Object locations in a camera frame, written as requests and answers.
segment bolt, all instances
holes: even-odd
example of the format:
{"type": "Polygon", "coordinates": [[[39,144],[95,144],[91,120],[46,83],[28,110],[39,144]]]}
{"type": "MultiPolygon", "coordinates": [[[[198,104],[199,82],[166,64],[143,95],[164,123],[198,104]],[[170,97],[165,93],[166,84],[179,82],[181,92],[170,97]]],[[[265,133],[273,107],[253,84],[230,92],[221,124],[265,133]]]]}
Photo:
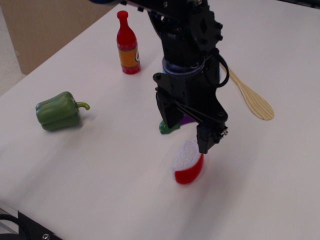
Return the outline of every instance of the bolt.
{"type": "Polygon", "coordinates": [[[221,30],[221,29],[223,28],[223,25],[222,25],[220,22],[218,22],[218,23],[216,24],[216,28],[219,29],[219,30],[221,30]]]}
{"type": "Polygon", "coordinates": [[[42,240],[50,240],[50,235],[49,234],[44,234],[43,236],[42,236],[42,240]]]}

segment beige wall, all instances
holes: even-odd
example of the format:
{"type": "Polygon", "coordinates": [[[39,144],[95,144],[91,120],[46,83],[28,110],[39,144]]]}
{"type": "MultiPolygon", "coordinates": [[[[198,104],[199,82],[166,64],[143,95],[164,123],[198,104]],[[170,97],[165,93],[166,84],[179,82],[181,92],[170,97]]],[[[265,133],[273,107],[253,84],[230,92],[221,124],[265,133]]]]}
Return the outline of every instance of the beige wall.
{"type": "Polygon", "coordinates": [[[23,74],[29,74],[114,5],[89,0],[0,0],[23,74]]]}

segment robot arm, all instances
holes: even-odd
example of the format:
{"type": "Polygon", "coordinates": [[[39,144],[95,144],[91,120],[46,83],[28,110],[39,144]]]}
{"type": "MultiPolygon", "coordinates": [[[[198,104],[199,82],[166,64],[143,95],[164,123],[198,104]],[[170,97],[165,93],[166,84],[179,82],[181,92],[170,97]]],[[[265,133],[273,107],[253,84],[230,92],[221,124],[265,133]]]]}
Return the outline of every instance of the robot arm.
{"type": "MultiPolygon", "coordinates": [[[[111,0],[91,0],[108,3],[111,0]]],[[[161,38],[164,73],[156,73],[156,101],[162,119],[172,128],[187,114],[198,124],[200,153],[227,134],[228,114],[218,102],[216,90],[229,79],[229,69],[216,48],[222,40],[222,24],[215,20],[207,0],[131,0],[148,11],[161,38]],[[226,78],[220,82],[220,64],[226,78]]]]}

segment orange label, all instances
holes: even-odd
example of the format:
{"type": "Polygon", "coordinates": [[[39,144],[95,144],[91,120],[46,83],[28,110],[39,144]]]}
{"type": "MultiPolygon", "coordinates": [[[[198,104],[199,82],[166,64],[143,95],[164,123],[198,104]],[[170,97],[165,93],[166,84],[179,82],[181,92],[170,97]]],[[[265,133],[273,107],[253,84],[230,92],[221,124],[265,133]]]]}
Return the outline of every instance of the orange label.
{"type": "Polygon", "coordinates": [[[138,46],[130,50],[118,48],[120,62],[123,67],[133,68],[140,63],[138,46]]]}

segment screw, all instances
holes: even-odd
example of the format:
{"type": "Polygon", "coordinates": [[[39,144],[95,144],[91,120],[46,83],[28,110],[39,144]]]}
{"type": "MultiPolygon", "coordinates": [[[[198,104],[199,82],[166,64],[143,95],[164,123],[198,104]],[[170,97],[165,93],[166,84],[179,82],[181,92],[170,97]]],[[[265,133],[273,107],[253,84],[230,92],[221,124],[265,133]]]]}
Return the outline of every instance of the screw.
{"type": "Polygon", "coordinates": [[[49,234],[44,234],[43,236],[42,236],[42,240],[50,240],[50,235],[49,234]]]}

